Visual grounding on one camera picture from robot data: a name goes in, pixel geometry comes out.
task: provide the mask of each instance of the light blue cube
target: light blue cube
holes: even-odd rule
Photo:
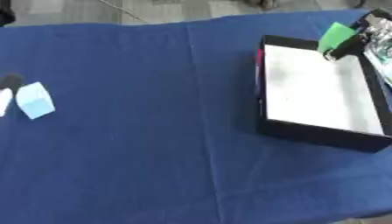
[[[39,118],[55,110],[51,96],[40,82],[21,87],[16,98],[17,105],[30,119]]]

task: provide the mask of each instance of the blue tablecloth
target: blue tablecloth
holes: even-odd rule
[[[2,224],[320,223],[392,210],[392,149],[255,132],[264,34],[318,39],[363,11],[0,30],[0,74],[57,111],[0,120]]]

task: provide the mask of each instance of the black box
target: black box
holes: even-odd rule
[[[258,52],[258,129],[273,137],[377,152],[392,144],[392,115],[363,55],[328,61],[318,42],[264,36]]]

